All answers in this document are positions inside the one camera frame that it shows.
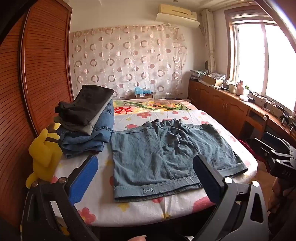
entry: finger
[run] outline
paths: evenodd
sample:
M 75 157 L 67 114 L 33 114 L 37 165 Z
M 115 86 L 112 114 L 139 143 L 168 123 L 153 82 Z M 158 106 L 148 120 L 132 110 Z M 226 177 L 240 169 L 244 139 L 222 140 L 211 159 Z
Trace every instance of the finger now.
M 280 179 L 279 178 L 279 185 L 281 186 L 281 190 L 286 190 L 287 188 L 289 188 L 291 186 L 290 181 L 284 180 L 284 179 Z
M 287 197 L 288 199 L 295 199 L 296 200 L 296 188 L 291 187 L 291 188 L 286 189 L 283 192 L 283 196 Z
M 281 193 L 281 185 L 279 184 L 279 179 L 278 178 L 276 178 L 274 180 L 274 183 L 272 185 L 272 191 L 274 192 L 274 194 L 276 196 L 279 196 L 280 193 Z
M 270 209 L 269 211 L 271 213 L 276 213 L 277 209 L 279 208 L 279 204 L 277 204 L 275 207 L 273 207 L 272 209 Z
M 277 205 L 279 203 L 279 198 L 275 195 L 272 195 L 268 201 L 268 209 L 273 208 L 273 206 Z
M 137 237 L 134 237 L 132 239 L 129 239 L 128 241 L 146 241 L 146 238 L 147 236 L 146 235 L 143 235 L 143 236 L 137 236 Z

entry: yellow plush toy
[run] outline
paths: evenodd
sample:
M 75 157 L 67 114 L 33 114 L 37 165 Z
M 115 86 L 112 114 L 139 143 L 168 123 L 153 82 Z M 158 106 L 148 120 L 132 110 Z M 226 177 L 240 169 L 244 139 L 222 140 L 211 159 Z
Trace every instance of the yellow plush toy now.
M 29 154 L 33 157 L 34 172 L 27 178 L 27 188 L 30 188 L 32 182 L 38 179 L 48 182 L 52 180 L 62 156 L 62 150 L 57 143 L 59 135 L 54 131 L 59 126 L 59 123 L 49 125 L 30 145 Z

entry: embroidered logo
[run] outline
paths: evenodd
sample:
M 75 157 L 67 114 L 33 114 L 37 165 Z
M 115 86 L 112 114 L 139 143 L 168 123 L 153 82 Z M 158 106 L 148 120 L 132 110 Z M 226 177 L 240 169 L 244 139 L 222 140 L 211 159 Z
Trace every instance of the embroidered logo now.
M 150 192 L 154 192 L 154 191 L 153 191 L 153 188 L 150 188 L 150 189 L 147 189 L 147 190 L 143 189 L 143 190 L 144 190 L 144 194 L 145 194 L 146 192 L 148 192 L 148 191 L 150 191 Z

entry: hand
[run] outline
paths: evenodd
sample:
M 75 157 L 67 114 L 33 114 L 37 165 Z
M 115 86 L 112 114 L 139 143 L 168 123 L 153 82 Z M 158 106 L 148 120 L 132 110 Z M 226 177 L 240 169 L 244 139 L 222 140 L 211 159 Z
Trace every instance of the hand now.
M 143 235 L 143 236 L 137 236 L 137 237 L 134 237 L 132 239 L 129 239 L 128 241 L 146 241 L 146 238 L 147 236 L 146 235 Z
M 274 180 L 273 193 L 268 201 L 268 209 L 271 213 L 276 213 L 283 196 L 296 201 L 296 188 L 289 188 L 289 184 L 290 182 L 283 179 L 276 178 Z

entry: red cloth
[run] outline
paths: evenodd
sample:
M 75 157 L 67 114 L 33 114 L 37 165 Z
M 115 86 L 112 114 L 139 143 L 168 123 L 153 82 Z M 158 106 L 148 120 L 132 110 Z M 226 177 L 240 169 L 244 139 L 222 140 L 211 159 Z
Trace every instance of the red cloth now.
M 253 157 L 255 157 L 256 160 L 259 160 L 265 164 L 268 172 L 270 171 L 270 168 L 266 163 L 266 159 L 257 155 L 247 143 L 243 142 L 242 140 L 239 140 L 239 142 L 242 143 L 242 145 L 252 154 Z

